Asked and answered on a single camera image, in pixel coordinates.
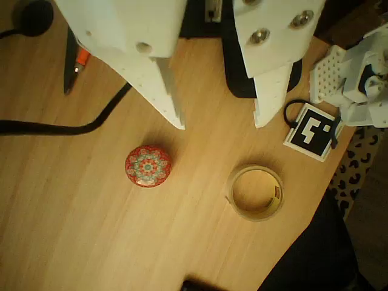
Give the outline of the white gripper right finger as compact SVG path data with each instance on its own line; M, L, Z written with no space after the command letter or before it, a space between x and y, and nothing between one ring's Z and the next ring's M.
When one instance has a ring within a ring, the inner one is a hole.
M244 66L255 86L257 128L283 106L293 64L306 54L324 5L324 0L233 2Z

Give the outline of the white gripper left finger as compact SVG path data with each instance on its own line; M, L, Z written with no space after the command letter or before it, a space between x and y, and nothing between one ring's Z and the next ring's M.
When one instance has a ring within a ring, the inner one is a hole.
M177 129L185 128L169 68L186 1L57 1L78 43L119 73Z

